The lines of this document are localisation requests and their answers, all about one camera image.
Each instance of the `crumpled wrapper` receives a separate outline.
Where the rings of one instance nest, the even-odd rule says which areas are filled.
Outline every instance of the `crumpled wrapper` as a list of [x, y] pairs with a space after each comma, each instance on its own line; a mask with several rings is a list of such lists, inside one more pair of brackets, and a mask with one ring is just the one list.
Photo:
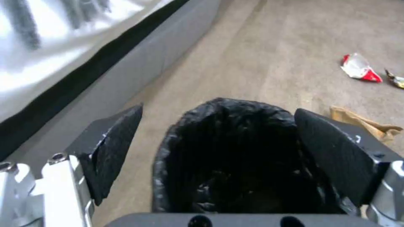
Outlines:
[[330, 107], [330, 113], [333, 120], [363, 127], [382, 143], [394, 140], [403, 130], [399, 126], [376, 123], [341, 107]]

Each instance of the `silver metal part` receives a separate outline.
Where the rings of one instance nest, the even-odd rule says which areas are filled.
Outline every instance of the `silver metal part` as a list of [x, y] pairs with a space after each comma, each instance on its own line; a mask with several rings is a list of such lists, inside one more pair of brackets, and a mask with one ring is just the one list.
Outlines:
[[385, 227], [404, 226], [404, 165], [403, 161], [390, 164], [366, 215]]
[[26, 226], [43, 216], [42, 196], [31, 197], [35, 179], [29, 166], [12, 164], [0, 173], [0, 223]]
[[57, 163], [50, 161], [42, 169], [46, 184], [44, 225], [91, 227], [94, 206], [77, 158], [58, 155], [55, 160]]
[[77, 158], [55, 154], [42, 175], [35, 180], [28, 165], [0, 163], [0, 226], [91, 227], [94, 204]]

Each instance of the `red and white wrapper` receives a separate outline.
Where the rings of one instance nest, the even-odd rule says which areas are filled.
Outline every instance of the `red and white wrapper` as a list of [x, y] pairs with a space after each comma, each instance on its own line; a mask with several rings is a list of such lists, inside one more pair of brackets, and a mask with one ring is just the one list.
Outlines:
[[376, 83], [383, 82], [382, 78], [370, 67], [369, 62], [360, 54], [354, 53], [345, 55], [342, 60], [341, 68], [350, 78], [368, 80]]

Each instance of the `bolt hole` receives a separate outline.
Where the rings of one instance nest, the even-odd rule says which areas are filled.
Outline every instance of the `bolt hole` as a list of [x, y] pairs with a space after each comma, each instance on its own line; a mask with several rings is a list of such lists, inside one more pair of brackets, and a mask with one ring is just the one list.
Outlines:
[[57, 161], [59, 159], [62, 159], [63, 157], [64, 155], [62, 153], [57, 153], [52, 156], [52, 160]]
[[213, 225], [210, 219], [203, 215], [198, 215], [191, 218], [191, 220], [188, 223], [188, 227], [212, 227], [212, 226]]
[[293, 216], [283, 217], [280, 220], [280, 226], [281, 227], [305, 227], [299, 219], [297, 219]]
[[2, 163], [0, 163], [0, 170], [7, 169], [7, 168], [10, 167], [10, 165], [11, 165], [11, 162], [2, 162]]

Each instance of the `black trim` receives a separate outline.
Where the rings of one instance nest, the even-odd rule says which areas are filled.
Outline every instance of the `black trim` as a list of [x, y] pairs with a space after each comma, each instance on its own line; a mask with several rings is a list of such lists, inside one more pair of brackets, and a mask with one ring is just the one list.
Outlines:
[[0, 124], [4, 160], [189, 0], [175, 0], [101, 48], [88, 62]]

